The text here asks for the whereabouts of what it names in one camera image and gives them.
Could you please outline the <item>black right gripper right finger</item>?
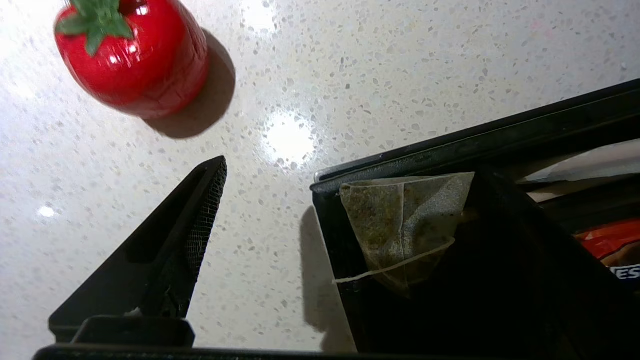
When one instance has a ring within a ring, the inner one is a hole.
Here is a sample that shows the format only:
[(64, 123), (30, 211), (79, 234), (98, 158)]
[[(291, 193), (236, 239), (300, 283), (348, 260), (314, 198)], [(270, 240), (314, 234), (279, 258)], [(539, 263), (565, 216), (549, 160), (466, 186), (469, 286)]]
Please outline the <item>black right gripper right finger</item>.
[(639, 301), (534, 200), (496, 169), (479, 169), (485, 207), (495, 210), (519, 253), (526, 280), (574, 353), (638, 353)]

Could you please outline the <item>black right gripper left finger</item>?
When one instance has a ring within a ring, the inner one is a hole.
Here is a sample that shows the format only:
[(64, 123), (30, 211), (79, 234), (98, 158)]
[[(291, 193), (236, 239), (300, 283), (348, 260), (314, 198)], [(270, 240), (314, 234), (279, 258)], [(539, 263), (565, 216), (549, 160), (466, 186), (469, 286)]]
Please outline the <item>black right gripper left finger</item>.
[(69, 343), (97, 316), (183, 319), (201, 273), (227, 179), (227, 162), (202, 162), (48, 319)]

